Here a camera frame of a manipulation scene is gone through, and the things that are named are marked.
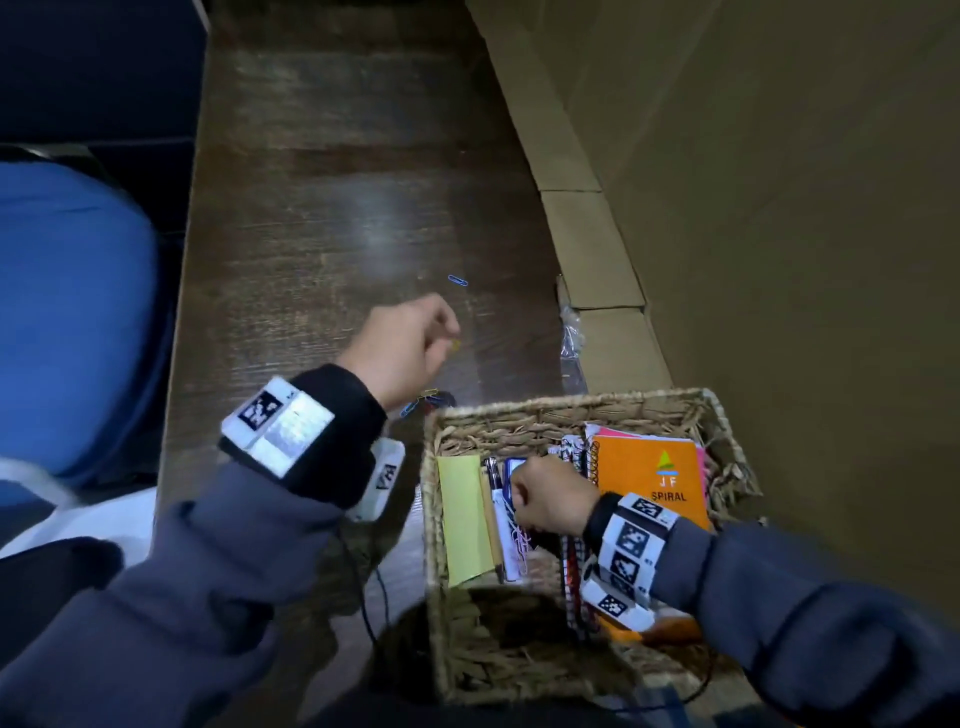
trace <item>blue cushion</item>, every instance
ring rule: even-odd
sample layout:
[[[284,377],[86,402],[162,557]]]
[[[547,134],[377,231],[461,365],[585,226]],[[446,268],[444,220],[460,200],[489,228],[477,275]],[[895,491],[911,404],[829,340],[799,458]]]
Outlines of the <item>blue cushion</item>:
[[[157,256],[122,193],[54,163],[0,163],[0,455],[69,480],[115,447],[105,430],[124,431],[155,330]],[[19,499],[4,486],[0,503]]]

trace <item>yellow sticky note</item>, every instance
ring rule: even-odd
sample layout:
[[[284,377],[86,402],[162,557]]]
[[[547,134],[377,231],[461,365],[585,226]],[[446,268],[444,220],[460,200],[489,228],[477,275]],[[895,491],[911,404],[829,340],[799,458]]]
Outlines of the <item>yellow sticky note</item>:
[[[451,587],[493,569],[480,491],[480,456],[438,457],[444,499],[446,568]]]

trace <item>dark wood surface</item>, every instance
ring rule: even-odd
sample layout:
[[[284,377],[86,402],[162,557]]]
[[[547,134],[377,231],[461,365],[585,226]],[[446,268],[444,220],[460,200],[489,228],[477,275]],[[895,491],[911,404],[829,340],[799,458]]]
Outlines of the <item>dark wood surface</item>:
[[[559,269],[463,5],[248,0],[211,21],[160,506],[202,490],[241,399],[332,359],[376,304],[447,297],[463,347],[437,386],[459,403],[560,394]],[[396,497],[346,536],[363,580],[383,559],[396,621],[423,590],[418,418],[391,431],[408,445]],[[370,644],[339,549],[281,611],[274,671],[223,724],[292,724],[311,679],[302,716],[359,678]]]

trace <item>hand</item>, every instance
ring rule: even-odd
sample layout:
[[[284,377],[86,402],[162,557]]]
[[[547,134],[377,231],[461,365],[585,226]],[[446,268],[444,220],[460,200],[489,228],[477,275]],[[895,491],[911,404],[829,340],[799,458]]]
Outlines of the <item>hand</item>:
[[[353,372],[389,412],[426,388],[459,334],[456,314],[440,294],[377,306],[337,364]]]
[[[559,457],[528,458],[510,476],[516,520],[565,536],[583,536],[600,491]]]

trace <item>wicker basket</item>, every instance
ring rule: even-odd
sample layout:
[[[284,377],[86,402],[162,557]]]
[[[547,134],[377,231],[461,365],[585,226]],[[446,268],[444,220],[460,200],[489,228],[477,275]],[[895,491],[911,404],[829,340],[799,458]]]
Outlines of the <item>wicker basket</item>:
[[[528,555],[522,589],[498,585],[493,574],[448,586],[437,456],[545,453],[564,435],[581,433],[583,423],[689,437],[705,446],[708,510],[718,524],[730,518],[729,506],[760,495],[710,390],[563,397],[434,413],[426,421],[420,482],[430,639],[437,689],[446,702],[626,694],[652,675],[685,679],[706,670],[701,645],[663,652],[639,643],[578,643],[566,627],[559,560],[544,549]]]

